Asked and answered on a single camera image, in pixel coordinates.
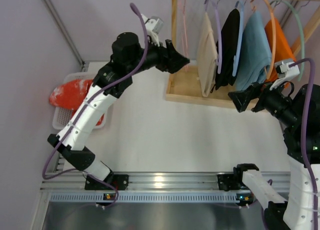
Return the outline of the beige trousers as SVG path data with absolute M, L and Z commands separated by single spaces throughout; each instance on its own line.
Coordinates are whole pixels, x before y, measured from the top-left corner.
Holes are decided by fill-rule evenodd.
M 211 92 L 216 74 L 218 52 L 214 39 L 214 32 L 207 12 L 204 13 L 201 34 L 197 49 L 197 71 L 201 87 L 201 94 L 207 97 Z

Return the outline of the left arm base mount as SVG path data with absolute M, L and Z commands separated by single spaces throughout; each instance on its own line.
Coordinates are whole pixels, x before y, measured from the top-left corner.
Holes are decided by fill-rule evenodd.
M 127 174 L 115 174 L 111 180 L 112 185 L 117 190 L 126 190 L 129 184 L 129 176 Z M 85 177 L 85 190 L 111 190 L 110 187 L 97 182 L 90 176 Z

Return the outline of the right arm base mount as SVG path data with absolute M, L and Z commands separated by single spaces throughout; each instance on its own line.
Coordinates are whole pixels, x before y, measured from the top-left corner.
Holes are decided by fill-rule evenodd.
M 230 190 L 240 190 L 241 184 L 238 178 L 233 174 L 218 174 L 217 182 L 219 190 L 230 191 Z

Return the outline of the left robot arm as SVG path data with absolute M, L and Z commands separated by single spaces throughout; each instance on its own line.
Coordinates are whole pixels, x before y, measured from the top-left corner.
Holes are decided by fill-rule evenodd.
M 47 139 L 69 164 L 96 181 L 111 183 L 114 173 L 85 146 L 86 140 L 102 115 L 133 83 L 132 76 L 152 67 L 174 74 L 190 62 L 175 49 L 171 40 L 159 45 L 149 36 L 145 40 L 142 48 L 136 34 L 118 35 L 112 44 L 110 61 L 99 69 L 70 122 Z

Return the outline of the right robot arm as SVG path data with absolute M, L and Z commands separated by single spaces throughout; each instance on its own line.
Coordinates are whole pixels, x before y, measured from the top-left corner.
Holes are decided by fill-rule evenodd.
M 229 92 L 238 112 L 257 99 L 252 112 L 266 110 L 285 126 L 283 140 L 290 167 L 288 199 L 276 193 L 253 163 L 233 169 L 233 178 L 260 203 L 267 229 L 320 227 L 320 87 L 305 84 L 294 98 L 270 83 L 254 83 L 244 91 Z

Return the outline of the purple hanger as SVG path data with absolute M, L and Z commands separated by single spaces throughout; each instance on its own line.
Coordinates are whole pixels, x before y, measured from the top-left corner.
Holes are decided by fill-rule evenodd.
M 204 1 L 204 9 L 205 11 L 208 10 L 208 4 L 211 2 L 213 8 L 214 8 L 214 13 L 215 13 L 215 21 L 216 21 L 216 29 L 217 29 L 217 36 L 218 36 L 218 60 L 217 60 L 217 73 L 220 74 L 222 71 L 222 63 L 223 63 L 223 43 L 222 43 L 222 28 L 221 28 L 221 23 L 220 23 L 220 16 L 219 16 L 219 11 L 218 11 L 218 4 L 220 0 L 218 0 L 217 3 L 215 3 L 212 0 L 205 0 Z

